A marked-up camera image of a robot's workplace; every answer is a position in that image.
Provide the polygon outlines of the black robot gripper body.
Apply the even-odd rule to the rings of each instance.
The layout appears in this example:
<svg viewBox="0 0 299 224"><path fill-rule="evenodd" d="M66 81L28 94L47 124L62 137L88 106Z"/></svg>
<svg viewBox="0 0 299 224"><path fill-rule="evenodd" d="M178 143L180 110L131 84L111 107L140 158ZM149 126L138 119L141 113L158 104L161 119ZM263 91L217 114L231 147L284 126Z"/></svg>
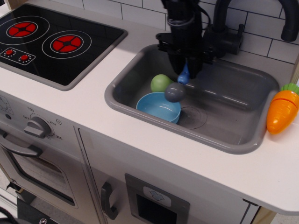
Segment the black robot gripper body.
<svg viewBox="0 0 299 224"><path fill-rule="evenodd" d="M167 24L171 31L156 35L158 49L167 54L180 54L187 58L201 58L202 63L211 63L210 57L203 50L203 27L201 14L184 14L167 16Z"/></svg>

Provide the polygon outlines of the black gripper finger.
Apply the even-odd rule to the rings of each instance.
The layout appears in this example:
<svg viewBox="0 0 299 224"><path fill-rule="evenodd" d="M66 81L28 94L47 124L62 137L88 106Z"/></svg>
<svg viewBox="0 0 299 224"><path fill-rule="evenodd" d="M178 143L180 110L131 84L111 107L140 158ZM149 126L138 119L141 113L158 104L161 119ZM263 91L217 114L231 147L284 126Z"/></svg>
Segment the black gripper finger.
<svg viewBox="0 0 299 224"><path fill-rule="evenodd" d="M187 58L187 67L190 74L190 79L195 79L196 75L202 70L201 58L196 58L196 57Z"/></svg>
<svg viewBox="0 0 299 224"><path fill-rule="evenodd" d="M174 72L180 75L186 63L185 57L180 54L168 54L168 57Z"/></svg>

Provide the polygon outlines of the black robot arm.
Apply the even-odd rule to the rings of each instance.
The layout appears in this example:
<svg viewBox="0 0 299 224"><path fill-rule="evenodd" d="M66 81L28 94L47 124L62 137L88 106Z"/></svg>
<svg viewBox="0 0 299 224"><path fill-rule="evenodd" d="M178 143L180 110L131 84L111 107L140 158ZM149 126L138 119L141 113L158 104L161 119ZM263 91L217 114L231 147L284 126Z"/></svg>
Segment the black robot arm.
<svg viewBox="0 0 299 224"><path fill-rule="evenodd" d="M162 3L168 12L167 24L171 31L156 35L158 49L168 54L175 73L181 74L187 66L190 78L195 79L207 59L202 14L208 14L198 0L163 0Z"/></svg>

